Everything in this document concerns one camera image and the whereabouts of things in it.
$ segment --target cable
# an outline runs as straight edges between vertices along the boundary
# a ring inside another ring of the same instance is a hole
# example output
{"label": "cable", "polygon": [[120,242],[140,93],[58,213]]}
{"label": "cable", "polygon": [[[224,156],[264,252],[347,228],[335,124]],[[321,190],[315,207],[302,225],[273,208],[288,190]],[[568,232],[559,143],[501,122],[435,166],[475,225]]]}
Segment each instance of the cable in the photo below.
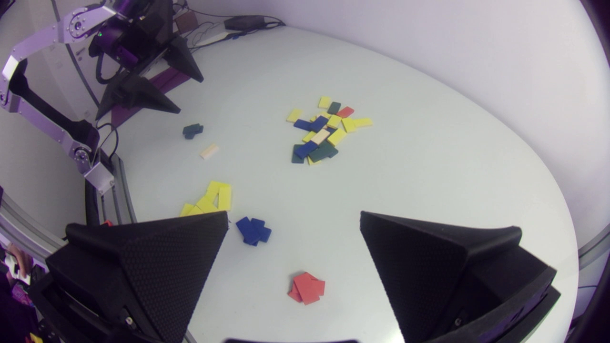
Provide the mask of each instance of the cable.
{"label": "cable", "polygon": [[[182,6],[182,8],[183,8],[183,9],[187,9],[187,10],[189,10],[189,11],[193,11],[193,12],[198,13],[198,14],[201,14],[201,15],[216,16],[216,17],[219,17],[219,18],[232,18],[232,17],[234,17],[234,16],[238,16],[238,15],[216,15],[216,14],[211,14],[211,13],[206,13],[206,12],[199,12],[199,11],[196,11],[196,10],[193,10],[192,8],[190,8],[190,7],[188,6],[188,4],[187,4],[187,3],[185,3],[185,4]],[[284,22],[283,22],[281,19],[276,18],[276,17],[274,17],[274,16],[270,16],[270,15],[259,15],[259,16],[264,16],[265,18],[271,18],[271,19],[275,19],[275,20],[277,20],[278,22],[280,22],[280,23],[281,23],[281,26],[286,26],[286,24],[285,24],[285,23],[284,23]]]}
{"label": "cable", "polygon": [[102,141],[102,144],[100,144],[100,145],[99,145],[99,149],[100,149],[100,150],[102,149],[102,146],[104,145],[104,143],[106,143],[106,140],[108,140],[108,138],[110,138],[110,135],[111,135],[111,134],[114,132],[114,133],[115,133],[115,135],[116,135],[116,137],[117,137],[117,141],[115,142],[115,147],[114,147],[114,149],[112,150],[112,152],[110,153],[110,155],[108,155],[108,159],[111,159],[111,158],[112,158],[112,156],[114,156],[114,154],[117,152],[117,148],[118,148],[118,131],[117,131],[117,127],[116,127],[116,126],[114,126],[114,125],[113,125],[113,124],[111,124],[111,123],[106,123],[106,124],[103,124],[103,125],[101,125],[101,126],[97,126],[97,127],[96,127],[96,129],[98,129],[98,130],[99,130],[99,129],[101,129],[101,128],[105,127],[105,126],[110,126],[110,133],[108,133],[108,135],[106,136],[106,138],[104,138],[104,140]]}
{"label": "cable", "polygon": [[123,71],[123,66],[119,66],[117,72],[110,78],[110,79],[104,79],[102,77],[102,61],[104,59],[104,53],[102,52],[99,56],[98,56],[98,62],[95,65],[95,79],[102,85],[107,85],[109,83],[112,82],[112,80],[115,79],[115,77],[117,77],[122,71]]}
{"label": "cable", "polygon": [[284,26],[284,25],[285,24],[282,24],[282,23],[277,22],[277,21],[271,21],[269,23],[264,23],[263,25],[260,25],[260,26],[251,27],[250,29],[245,30],[245,31],[234,32],[232,34],[228,34],[225,38],[219,39],[219,40],[217,40],[215,42],[208,43],[208,44],[205,44],[205,45],[200,45],[200,46],[194,46],[194,47],[189,48],[189,49],[191,50],[191,53],[195,53],[195,52],[197,52],[201,48],[205,48],[206,46],[214,45],[216,43],[220,43],[220,42],[223,42],[225,40],[238,39],[241,36],[253,34],[253,33],[255,33],[255,32],[259,31],[259,30],[270,30],[270,29],[274,29],[274,28],[276,28],[278,26]]}

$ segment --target red block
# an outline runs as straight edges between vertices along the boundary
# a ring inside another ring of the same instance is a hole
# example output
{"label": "red block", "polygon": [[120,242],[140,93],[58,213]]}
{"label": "red block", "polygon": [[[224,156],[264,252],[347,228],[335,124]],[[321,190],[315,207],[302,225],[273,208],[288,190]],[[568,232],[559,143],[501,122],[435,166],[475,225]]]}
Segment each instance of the red block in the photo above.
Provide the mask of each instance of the red block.
{"label": "red block", "polygon": [[339,112],[337,112],[337,115],[340,116],[341,118],[347,118],[349,117],[352,113],[354,113],[354,109],[351,108],[350,106],[345,106],[342,110],[340,110]]}
{"label": "red block", "polygon": [[320,299],[317,288],[314,286],[314,281],[311,280],[310,274],[303,273],[295,277],[293,280],[305,305],[309,305]]}
{"label": "red block", "polygon": [[315,290],[318,292],[318,295],[324,295],[324,286],[325,286],[325,282],[322,280],[314,280],[314,287]]}

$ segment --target white table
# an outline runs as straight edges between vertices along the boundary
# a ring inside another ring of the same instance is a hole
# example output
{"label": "white table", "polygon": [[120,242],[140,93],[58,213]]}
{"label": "white table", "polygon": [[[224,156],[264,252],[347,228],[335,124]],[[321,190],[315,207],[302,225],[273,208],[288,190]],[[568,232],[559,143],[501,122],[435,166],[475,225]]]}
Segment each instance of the white table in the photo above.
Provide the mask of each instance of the white table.
{"label": "white table", "polygon": [[[195,54],[206,80],[168,96],[182,113],[143,110],[119,128],[139,222],[178,215],[211,180],[233,185],[229,232],[189,330],[199,343],[402,342],[359,231],[360,211],[482,228],[518,225],[521,246],[557,269],[561,292],[529,342],[563,342],[576,299],[578,257],[564,198],[534,151],[491,114],[433,78],[332,38],[279,28]],[[349,134],[319,165],[291,164],[321,96],[375,125]],[[205,126],[185,140],[182,128]],[[212,159],[199,153],[220,146]],[[256,217],[268,243],[242,242],[236,220]],[[307,271],[326,294],[288,297]]]}

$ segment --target blue block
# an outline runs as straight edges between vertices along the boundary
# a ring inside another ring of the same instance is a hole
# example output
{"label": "blue block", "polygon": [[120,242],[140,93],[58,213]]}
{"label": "blue block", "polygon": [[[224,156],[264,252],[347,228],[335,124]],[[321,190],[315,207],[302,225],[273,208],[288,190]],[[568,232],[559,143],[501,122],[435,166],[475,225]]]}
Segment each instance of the blue block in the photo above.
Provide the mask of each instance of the blue block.
{"label": "blue block", "polygon": [[294,127],[296,127],[296,128],[300,128],[300,129],[303,129],[303,130],[305,130],[305,131],[311,131],[311,130],[309,129],[309,126],[310,126],[310,125],[311,125],[311,123],[310,123],[310,122],[308,122],[308,121],[305,121],[305,120],[302,120],[302,119],[297,119],[297,120],[295,121]]}
{"label": "blue block", "polygon": [[309,142],[303,144],[302,146],[300,146],[299,148],[297,148],[295,150],[295,155],[304,159],[305,157],[307,157],[307,155],[309,155],[310,152],[312,152],[313,150],[316,150],[317,148],[318,148],[318,145],[316,143],[309,141]]}
{"label": "blue block", "polygon": [[244,243],[254,245],[259,241],[260,235],[257,229],[250,223],[247,217],[240,219],[237,223],[237,228],[243,235]]}
{"label": "blue block", "polygon": [[243,242],[248,244],[248,245],[252,245],[253,247],[255,247],[255,246],[257,246],[259,244],[258,240],[256,242],[254,242],[254,244],[249,244],[248,242],[246,242],[246,239],[243,239]]}
{"label": "blue block", "polygon": [[257,229],[257,231],[259,232],[260,240],[262,242],[267,243],[267,240],[269,239],[269,236],[271,235],[271,229],[268,229],[265,227],[265,221],[256,219],[256,218],[252,218],[251,223],[252,223],[252,226],[255,227]]}
{"label": "blue block", "polygon": [[314,120],[313,123],[311,123],[309,125],[309,130],[314,131],[314,132],[320,132],[320,130],[322,130],[324,125],[326,125],[327,123],[328,123],[327,118],[319,116],[318,118],[316,118],[316,120]]}
{"label": "blue block", "polygon": [[292,148],[292,163],[305,163],[305,159],[302,159],[295,155],[295,151],[302,146],[303,144],[295,144],[295,146]]}

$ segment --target dark green block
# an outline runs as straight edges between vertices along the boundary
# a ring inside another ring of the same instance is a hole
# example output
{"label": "dark green block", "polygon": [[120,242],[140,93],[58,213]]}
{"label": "dark green block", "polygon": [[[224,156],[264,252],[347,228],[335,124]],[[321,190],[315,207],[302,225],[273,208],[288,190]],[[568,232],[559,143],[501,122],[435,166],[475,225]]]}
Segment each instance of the dark green block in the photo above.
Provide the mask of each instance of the dark green block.
{"label": "dark green block", "polygon": [[333,101],[331,103],[331,105],[328,107],[328,111],[326,111],[326,113],[337,114],[337,112],[339,112],[340,109],[341,109],[341,103],[337,103],[337,102]]}
{"label": "dark green block", "polygon": [[332,144],[324,141],[316,150],[309,153],[309,158],[311,158],[311,160],[314,162],[318,162],[326,157],[335,156],[338,152],[339,150],[337,150]]}
{"label": "dark green block", "polygon": [[295,154],[295,150],[301,146],[303,146],[303,144],[295,144],[295,146],[292,148],[292,163],[305,163],[305,159],[302,159]]}

